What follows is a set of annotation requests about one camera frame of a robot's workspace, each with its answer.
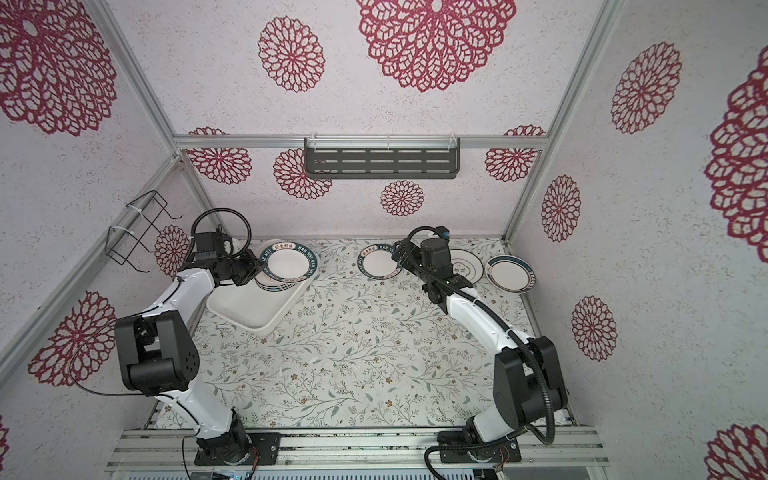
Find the white plate brown line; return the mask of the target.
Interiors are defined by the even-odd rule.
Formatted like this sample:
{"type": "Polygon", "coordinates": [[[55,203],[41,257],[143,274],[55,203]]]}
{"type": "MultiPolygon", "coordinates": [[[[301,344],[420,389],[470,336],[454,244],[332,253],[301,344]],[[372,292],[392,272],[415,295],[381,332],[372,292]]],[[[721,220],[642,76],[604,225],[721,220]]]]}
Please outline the white plate brown line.
{"type": "Polygon", "coordinates": [[[451,249],[450,254],[455,274],[463,276],[472,284],[478,283],[483,278],[484,264],[476,254],[464,249],[451,249]]]}

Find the orange sunburst plate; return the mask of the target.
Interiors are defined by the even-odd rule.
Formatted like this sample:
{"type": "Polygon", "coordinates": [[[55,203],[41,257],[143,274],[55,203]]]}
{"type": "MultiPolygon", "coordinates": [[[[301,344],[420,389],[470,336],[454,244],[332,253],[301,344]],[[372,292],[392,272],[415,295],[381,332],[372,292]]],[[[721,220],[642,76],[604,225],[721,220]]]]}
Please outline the orange sunburst plate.
{"type": "Polygon", "coordinates": [[[294,283],[285,283],[282,281],[275,280],[269,277],[264,272],[260,272],[254,278],[254,281],[256,282],[259,288],[268,292],[282,292],[282,291],[289,290],[295,286],[294,283]]]}

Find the striped rim plate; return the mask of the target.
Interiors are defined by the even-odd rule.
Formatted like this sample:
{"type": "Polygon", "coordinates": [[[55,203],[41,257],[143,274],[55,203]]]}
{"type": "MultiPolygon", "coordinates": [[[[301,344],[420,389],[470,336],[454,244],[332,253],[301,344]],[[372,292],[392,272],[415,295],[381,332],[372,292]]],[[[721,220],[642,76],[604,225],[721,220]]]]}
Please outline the striped rim plate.
{"type": "Polygon", "coordinates": [[[533,268],[519,257],[499,255],[487,262],[486,276],[497,288],[510,293],[524,293],[536,284],[533,268]]]}

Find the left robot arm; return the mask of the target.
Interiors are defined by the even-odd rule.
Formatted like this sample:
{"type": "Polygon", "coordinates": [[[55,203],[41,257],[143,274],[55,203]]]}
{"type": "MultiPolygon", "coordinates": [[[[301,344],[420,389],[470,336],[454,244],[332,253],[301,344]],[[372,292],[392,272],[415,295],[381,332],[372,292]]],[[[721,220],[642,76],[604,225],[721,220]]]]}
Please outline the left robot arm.
{"type": "Polygon", "coordinates": [[[217,287],[243,286],[262,269],[250,249],[236,250],[222,231],[195,233],[172,284],[147,310],[119,319],[114,329],[124,386],[189,421],[198,448],[214,462],[243,462],[251,440],[240,415],[197,378],[201,360],[189,325],[217,287]]]}

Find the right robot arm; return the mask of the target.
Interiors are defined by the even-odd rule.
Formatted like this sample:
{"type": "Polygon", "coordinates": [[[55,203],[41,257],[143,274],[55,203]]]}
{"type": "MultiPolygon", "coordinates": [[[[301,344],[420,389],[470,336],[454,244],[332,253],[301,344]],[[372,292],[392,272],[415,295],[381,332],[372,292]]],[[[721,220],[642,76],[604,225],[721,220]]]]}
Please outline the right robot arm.
{"type": "Polygon", "coordinates": [[[448,235],[432,232],[419,245],[411,237],[396,242],[392,259],[418,277],[430,302],[493,357],[492,404],[467,421],[464,443],[488,448],[530,433],[544,445],[553,444],[555,412],[567,406],[554,344],[512,328],[472,282],[454,271],[448,235]]]}

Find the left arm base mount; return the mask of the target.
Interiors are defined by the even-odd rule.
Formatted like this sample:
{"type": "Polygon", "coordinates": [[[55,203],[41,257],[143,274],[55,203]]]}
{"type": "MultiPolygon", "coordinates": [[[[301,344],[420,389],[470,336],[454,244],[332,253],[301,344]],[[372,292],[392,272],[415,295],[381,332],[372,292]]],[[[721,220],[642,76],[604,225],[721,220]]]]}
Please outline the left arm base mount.
{"type": "Polygon", "coordinates": [[[198,439],[195,466],[271,466],[277,461],[280,433],[247,433],[198,439]]]}

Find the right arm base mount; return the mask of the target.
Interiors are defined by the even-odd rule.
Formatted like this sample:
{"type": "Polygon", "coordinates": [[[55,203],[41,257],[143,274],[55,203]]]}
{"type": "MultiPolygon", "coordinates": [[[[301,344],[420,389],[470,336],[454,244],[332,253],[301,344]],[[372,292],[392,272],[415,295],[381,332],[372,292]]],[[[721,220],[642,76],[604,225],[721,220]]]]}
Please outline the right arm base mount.
{"type": "Polygon", "coordinates": [[[444,464],[506,464],[522,460],[517,439],[510,435],[482,443],[465,431],[442,430],[437,434],[438,454],[444,464]]]}

